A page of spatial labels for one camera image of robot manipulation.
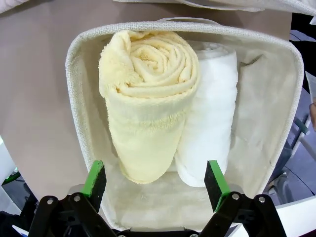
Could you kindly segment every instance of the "fabric storage basket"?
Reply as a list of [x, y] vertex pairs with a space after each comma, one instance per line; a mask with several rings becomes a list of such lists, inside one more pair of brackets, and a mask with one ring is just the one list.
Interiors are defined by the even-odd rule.
[[107, 185], [101, 207], [109, 224], [119, 230], [202, 230], [213, 214], [206, 188], [187, 186], [177, 172], [137, 185], [120, 171], [98, 78], [100, 52], [120, 30], [174, 31], [186, 40], [218, 42], [236, 50], [238, 95], [225, 176], [251, 198], [263, 191], [290, 131], [303, 81], [300, 53], [291, 43], [262, 33], [189, 22], [107, 25], [72, 42], [66, 59], [72, 113], [87, 169], [94, 160], [104, 162]]
[[315, 0], [114, 0], [119, 2], [183, 3], [216, 10], [260, 11], [266, 9], [316, 16]]

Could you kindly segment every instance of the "table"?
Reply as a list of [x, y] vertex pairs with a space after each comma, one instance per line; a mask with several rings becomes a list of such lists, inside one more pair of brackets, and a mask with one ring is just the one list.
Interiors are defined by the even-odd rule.
[[70, 109], [65, 58], [88, 29], [164, 17], [202, 17], [289, 38], [291, 13], [216, 11], [180, 4], [32, 0], [0, 15], [0, 134], [40, 199], [64, 198], [87, 169]]

